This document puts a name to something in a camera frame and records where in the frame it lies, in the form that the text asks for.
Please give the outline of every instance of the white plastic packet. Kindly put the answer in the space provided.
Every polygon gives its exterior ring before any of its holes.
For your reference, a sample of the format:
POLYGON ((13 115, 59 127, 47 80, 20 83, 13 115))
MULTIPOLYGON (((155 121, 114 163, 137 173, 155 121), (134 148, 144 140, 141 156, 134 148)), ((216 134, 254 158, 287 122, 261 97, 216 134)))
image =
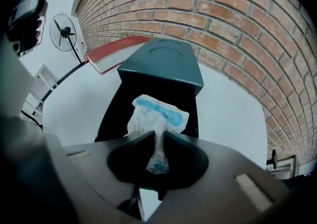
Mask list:
POLYGON ((128 134, 155 132, 155 150, 147 170, 154 174, 165 174, 169 167, 163 149, 164 132, 181 133, 186 128, 189 114, 148 95, 140 95, 133 100, 132 105, 135 109, 128 122, 128 134))

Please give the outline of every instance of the book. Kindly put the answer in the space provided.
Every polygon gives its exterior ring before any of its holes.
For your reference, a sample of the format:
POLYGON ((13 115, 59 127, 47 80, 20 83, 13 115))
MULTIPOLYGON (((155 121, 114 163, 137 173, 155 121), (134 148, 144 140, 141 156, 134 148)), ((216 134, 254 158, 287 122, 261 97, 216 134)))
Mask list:
POLYGON ((116 67, 135 53, 149 38, 129 36, 86 52, 90 64, 100 74, 116 67))

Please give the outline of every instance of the fan stand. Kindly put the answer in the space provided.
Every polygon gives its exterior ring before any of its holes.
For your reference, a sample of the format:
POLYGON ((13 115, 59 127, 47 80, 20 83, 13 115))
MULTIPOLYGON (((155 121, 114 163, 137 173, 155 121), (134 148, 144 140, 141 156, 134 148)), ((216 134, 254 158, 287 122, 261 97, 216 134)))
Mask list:
POLYGON ((78 54, 77 54, 77 52, 76 52, 76 50, 75 50, 75 47, 73 46, 73 43, 71 42, 70 37, 67 36, 67 39, 69 40, 69 43, 70 43, 70 45, 71 45, 71 48, 72 48, 73 51, 75 52, 75 55, 76 55, 76 57, 78 58, 78 61, 79 61, 80 65, 83 66, 85 63, 80 60, 80 58, 79 58, 79 56, 78 56, 78 54))

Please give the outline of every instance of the tabletop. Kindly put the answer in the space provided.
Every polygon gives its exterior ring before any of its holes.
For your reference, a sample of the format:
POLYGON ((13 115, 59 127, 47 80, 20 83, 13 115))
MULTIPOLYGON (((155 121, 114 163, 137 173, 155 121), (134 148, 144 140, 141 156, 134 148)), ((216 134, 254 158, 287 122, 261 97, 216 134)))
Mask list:
MULTIPOLYGON (((261 105, 218 72, 202 64, 199 68, 205 84, 196 97, 199 137, 231 147, 264 169, 267 139, 261 105)), ((56 135, 63 146, 93 143, 120 83, 116 68, 100 75, 85 64, 45 100, 44 132, 56 135)))

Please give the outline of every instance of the fan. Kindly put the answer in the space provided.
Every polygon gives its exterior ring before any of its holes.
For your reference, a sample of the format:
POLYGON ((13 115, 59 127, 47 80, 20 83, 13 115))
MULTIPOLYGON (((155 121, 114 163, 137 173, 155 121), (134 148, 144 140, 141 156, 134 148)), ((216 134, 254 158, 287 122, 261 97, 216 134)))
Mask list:
POLYGON ((55 15, 50 23, 50 37, 55 45, 62 52, 68 52, 73 49, 81 65, 84 65, 74 48, 76 44, 76 30, 74 24, 65 14, 55 15))

